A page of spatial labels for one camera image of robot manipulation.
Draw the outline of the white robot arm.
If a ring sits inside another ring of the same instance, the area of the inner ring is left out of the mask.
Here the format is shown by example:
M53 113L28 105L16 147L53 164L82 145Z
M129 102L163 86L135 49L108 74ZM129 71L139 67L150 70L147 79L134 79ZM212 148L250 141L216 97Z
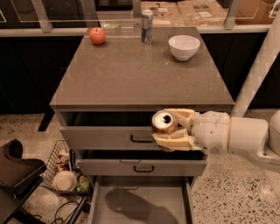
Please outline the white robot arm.
M280 172L279 114L270 121L186 108L159 110L151 119L153 138L164 151L234 154Z

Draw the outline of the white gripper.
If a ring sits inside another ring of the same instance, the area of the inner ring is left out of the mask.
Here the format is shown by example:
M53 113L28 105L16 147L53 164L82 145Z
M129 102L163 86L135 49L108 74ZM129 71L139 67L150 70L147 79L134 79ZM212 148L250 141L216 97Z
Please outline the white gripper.
M208 111L204 114L188 108L168 108L185 129L171 134L154 133L156 143L165 151L202 151L223 154L228 148L230 116Z

